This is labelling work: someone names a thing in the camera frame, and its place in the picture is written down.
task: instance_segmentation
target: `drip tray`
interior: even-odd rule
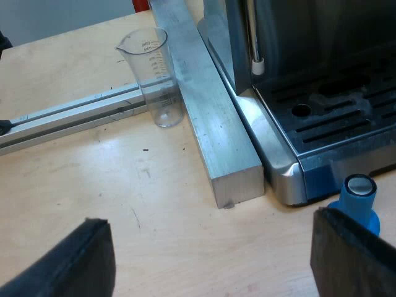
[[[351,61],[256,85],[297,157],[396,123],[396,51]]]

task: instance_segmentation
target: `stainless steel machine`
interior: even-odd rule
[[[205,0],[199,31],[278,199],[396,164],[396,2]]]

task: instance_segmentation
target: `clear plastic beaker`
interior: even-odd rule
[[[116,47],[130,65],[155,124],[171,127],[183,118],[168,34],[162,28],[138,29]]]

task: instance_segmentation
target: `blue object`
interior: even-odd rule
[[[341,210],[378,236],[379,218],[372,209],[376,194],[377,184],[372,178],[364,174],[354,174],[344,180],[340,200],[330,203],[329,207]]]

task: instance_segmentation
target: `wooden table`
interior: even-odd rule
[[[151,12],[3,52],[0,118],[134,81],[114,50]],[[312,213],[264,197],[219,210],[187,118],[150,114],[0,157],[0,284],[86,217],[111,223],[114,296],[317,296],[309,266]],[[381,236],[396,245],[396,173],[376,178]]]

